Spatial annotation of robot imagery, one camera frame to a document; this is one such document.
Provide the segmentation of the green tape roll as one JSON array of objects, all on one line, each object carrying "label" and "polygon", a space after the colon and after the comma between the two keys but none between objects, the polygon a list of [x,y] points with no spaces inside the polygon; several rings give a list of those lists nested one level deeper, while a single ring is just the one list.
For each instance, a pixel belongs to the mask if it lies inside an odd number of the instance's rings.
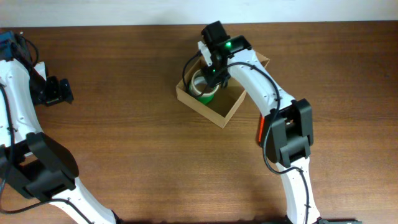
[{"label": "green tape roll", "polygon": [[207,81],[203,77],[199,77],[190,82],[189,90],[199,102],[207,105],[214,98],[218,87],[208,88]]}]

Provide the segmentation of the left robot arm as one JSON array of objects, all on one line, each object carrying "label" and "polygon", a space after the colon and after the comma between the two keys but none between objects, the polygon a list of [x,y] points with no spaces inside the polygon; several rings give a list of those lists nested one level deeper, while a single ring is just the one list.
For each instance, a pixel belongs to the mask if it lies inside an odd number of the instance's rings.
[{"label": "left robot arm", "polygon": [[35,106],[72,103],[67,79],[48,75],[35,45],[22,34],[1,33],[1,187],[11,186],[38,203],[5,215],[51,204],[77,223],[122,223],[87,190],[72,153],[46,135]]}]

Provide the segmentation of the brown cardboard box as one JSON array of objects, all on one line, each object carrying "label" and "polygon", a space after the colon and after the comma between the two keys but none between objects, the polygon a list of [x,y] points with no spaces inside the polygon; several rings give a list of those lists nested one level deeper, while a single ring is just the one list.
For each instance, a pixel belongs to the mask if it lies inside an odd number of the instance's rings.
[{"label": "brown cardboard box", "polygon": [[233,78],[226,88],[220,88],[207,104],[199,102],[186,92],[183,80],[176,86],[178,101],[196,111],[217,126],[224,128],[246,97],[246,90]]}]

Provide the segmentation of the cream masking tape roll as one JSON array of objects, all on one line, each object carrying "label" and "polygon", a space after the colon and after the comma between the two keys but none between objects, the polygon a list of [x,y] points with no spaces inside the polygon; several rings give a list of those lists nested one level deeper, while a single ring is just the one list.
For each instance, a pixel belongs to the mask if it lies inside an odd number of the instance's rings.
[{"label": "cream masking tape roll", "polygon": [[205,73],[197,70],[190,80],[189,89],[195,96],[211,97],[220,89],[220,86],[211,87],[210,82],[205,78]]}]

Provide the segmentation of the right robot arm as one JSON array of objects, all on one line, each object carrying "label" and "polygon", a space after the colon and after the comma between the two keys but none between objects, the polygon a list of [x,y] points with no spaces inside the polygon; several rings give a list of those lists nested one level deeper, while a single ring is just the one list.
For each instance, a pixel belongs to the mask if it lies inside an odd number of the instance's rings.
[{"label": "right robot arm", "polygon": [[262,115],[259,145],[267,168],[282,179],[291,223],[320,219],[309,178],[313,144],[312,107],[296,100],[271,77],[252,45],[242,35],[229,36],[221,22],[207,25],[198,48],[206,62],[208,88],[236,80]]}]

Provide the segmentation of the orange utility knife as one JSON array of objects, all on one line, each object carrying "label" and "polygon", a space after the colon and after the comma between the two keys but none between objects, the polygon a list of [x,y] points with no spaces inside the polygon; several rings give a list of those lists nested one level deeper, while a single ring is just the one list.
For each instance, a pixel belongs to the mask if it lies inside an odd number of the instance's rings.
[{"label": "orange utility knife", "polygon": [[261,147],[262,147],[263,129],[264,129],[264,117],[263,117],[263,115],[260,114],[259,124],[258,124],[258,129],[257,129],[257,143]]}]

